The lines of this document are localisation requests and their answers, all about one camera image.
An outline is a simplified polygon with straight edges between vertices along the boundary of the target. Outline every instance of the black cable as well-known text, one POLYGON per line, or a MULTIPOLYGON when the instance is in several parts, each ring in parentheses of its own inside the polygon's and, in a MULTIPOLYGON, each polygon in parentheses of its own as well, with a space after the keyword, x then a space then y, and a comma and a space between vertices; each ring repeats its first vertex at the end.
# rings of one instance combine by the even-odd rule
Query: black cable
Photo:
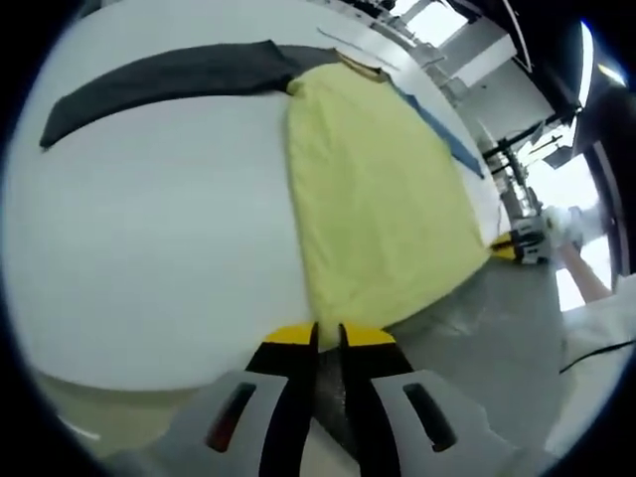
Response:
POLYGON ((592 356, 596 356, 596 355, 603 355, 603 354, 609 353, 611 351, 617 351, 617 350, 620 350, 622 348, 625 348, 626 346, 633 345, 634 343, 636 343, 636 340, 629 340, 629 341, 625 341, 623 343, 618 343, 616 345, 610 345, 610 346, 606 346, 604 348, 599 348, 598 350, 594 350, 594 351, 592 351, 590 353, 587 353, 586 355, 583 355, 580 358, 572 361, 569 365, 567 365, 565 368, 560 370, 558 373, 560 375, 562 375, 567 370, 569 370, 572 366, 580 363, 583 360, 586 360, 587 358, 591 358, 592 356))

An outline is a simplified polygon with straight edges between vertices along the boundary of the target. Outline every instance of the fabric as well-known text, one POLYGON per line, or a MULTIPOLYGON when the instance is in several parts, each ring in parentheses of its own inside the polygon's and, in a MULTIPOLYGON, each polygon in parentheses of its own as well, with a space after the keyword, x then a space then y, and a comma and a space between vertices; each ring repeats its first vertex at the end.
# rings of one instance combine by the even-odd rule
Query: fabric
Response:
POLYGON ((87 124, 152 102, 285 91, 307 70, 337 63, 335 50, 273 42, 210 45, 162 53, 113 70, 62 97, 40 139, 51 147, 87 124))
POLYGON ((312 311, 385 327, 488 258, 446 143, 396 95, 344 65, 289 84, 288 162, 312 311))
MULTIPOLYGON (((619 283, 618 292, 604 300, 563 313, 565 357, 562 365, 600 348, 636 338, 636 275, 619 283)), ((565 455, 593 423, 613 392, 627 361, 630 346, 583 360, 561 375, 564 399, 560 417, 546 450, 565 455)))
POLYGON ((448 143, 450 151, 455 159, 483 179, 484 173, 481 170, 479 160, 468 149, 466 149, 466 146, 464 146, 462 142, 446 128, 446 126, 439 122, 435 116, 423 108, 414 95, 405 93, 393 82, 391 85, 396 90, 397 94, 399 94, 399 96, 406 101, 444 141, 448 143))

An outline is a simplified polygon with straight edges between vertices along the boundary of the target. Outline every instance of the blue strap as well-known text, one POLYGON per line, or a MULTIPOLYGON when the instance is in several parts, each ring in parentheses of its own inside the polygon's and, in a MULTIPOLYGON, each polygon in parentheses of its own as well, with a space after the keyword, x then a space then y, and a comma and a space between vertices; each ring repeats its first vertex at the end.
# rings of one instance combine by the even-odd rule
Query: blue strap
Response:
POLYGON ((441 137, 446 143, 448 147, 450 147, 450 153, 453 155, 455 159, 461 162, 468 169, 473 171, 482 179, 484 178, 484 173, 481 170, 481 166, 479 165, 479 161, 475 156, 473 156, 468 149, 461 143, 459 139, 457 139, 452 132, 450 132, 446 126, 444 126, 441 122, 437 120, 435 116, 433 116, 430 112, 424 109, 417 98, 412 94, 407 94, 401 89, 399 89, 392 81, 391 85, 396 90, 397 94, 406 101, 410 107, 412 107, 419 117, 421 117, 424 122, 426 122, 433 130, 437 133, 439 137, 441 137))

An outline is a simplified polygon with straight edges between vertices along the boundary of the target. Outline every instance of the white table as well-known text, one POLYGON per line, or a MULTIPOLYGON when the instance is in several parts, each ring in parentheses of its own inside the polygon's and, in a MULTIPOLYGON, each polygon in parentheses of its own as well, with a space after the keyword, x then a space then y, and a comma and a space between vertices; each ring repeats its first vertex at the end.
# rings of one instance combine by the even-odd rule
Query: white table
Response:
MULTIPOLYGON (((99 388, 198 386, 244 365, 272 329, 309 319, 287 190, 283 94, 156 103, 97 121, 46 152, 38 141, 60 96, 170 50, 271 39, 336 46, 380 65, 316 27, 398 67, 387 69, 396 83, 479 157, 406 52, 321 6, 127 0, 98 11, 56 45, 8 150, 4 279, 36 368, 99 388)), ((489 242, 501 222, 495 185, 457 167, 489 242)))

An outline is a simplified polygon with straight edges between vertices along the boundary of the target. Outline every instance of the person's arm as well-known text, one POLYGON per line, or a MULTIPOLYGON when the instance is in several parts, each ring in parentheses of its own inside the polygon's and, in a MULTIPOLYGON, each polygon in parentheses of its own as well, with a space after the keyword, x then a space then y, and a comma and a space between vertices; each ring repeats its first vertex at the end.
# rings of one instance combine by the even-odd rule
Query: person's arm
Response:
POLYGON ((571 243, 561 245, 557 249, 565 268, 572 275, 576 287, 580 291, 585 303, 602 300, 613 293, 608 289, 590 266, 580 257, 578 251, 571 243))

